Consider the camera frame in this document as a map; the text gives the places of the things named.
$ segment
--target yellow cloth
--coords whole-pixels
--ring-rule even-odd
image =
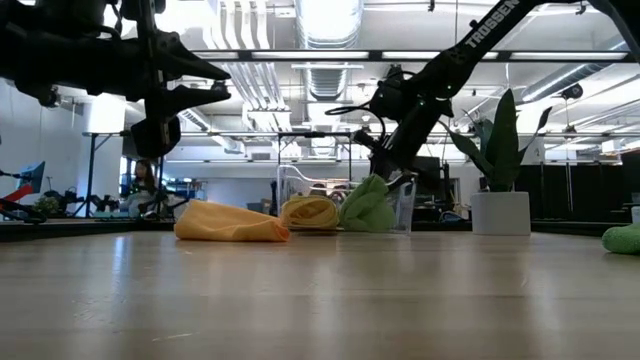
[[[282,206],[282,224],[292,228],[335,229],[338,208],[324,196],[293,196]]]
[[[287,241],[280,219],[216,203],[191,200],[174,231],[183,240]]]

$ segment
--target snake plant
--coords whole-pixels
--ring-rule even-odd
[[[474,121],[474,131],[480,139],[480,149],[470,138],[452,131],[446,124],[440,122],[449,133],[453,144],[469,157],[488,180],[489,190],[492,192],[511,191],[513,182],[520,172],[520,164],[527,148],[547,124],[551,108],[546,109],[538,127],[526,146],[519,149],[516,121],[516,105],[513,92],[509,89],[500,99],[496,117],[492,123],[489,120]]]

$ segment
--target potted plant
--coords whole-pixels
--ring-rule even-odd
[[[500,99],[493,123],[489,120],[474,121],[474,131],[480,139],[480,149],[473,140],[452,131],[440,122],[458,150],[466,154],[487,178],[489,192],[471,196],[474,234],[531,234],[529,193],[514,192],[513,183],[518,177],[520,163],[527,148],[538,131],[546,125],[550,112],[551,108],[548,108],[542,113],[534,136],[522,149],[519,149],[516,129],[518,115],[511,90]]]

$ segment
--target rolled yellow cloth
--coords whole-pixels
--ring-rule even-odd
[[[287,241],[276,217],[233,206],[191,200],[173,228],[182,240]]]
[[[338,208],[325,196],[293,196],[282,206],[282,224],[291,228],[335,229]]]

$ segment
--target transparent box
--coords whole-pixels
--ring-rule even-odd
[[[417,175],[405,173],[404,176],[407,181],[397,187],[393,187],[386,195],[387,203],[391,205],[395,212],[395,225],[389,230],[389,233],[408,234],[411,232],[417,190]],[[305,176],[293,165],[280,165],[277,177],[278,215],[280,215],[284,203],[295,195],[327,196],[336,204],[339,210],[349,193],[360,184],[360,182],[353,182],[348,179],[311,178]]]

